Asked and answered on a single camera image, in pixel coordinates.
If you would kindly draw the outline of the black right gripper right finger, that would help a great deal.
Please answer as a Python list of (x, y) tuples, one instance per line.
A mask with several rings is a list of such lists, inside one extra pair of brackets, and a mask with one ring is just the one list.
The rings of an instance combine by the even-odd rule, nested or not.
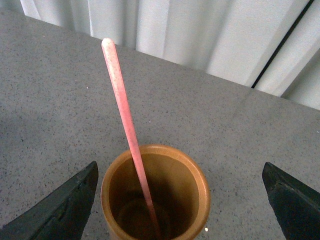
[(287, 240), (320, 238), (320, 193), (270, 162), (262, 171), (269, 204)]

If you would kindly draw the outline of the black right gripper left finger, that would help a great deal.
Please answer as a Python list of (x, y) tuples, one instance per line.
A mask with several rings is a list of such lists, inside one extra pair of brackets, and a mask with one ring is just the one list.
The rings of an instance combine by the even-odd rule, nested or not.
[(99, 178), (92, 161), (47, 197), (0, 230), (2, 240), (80, 240)]

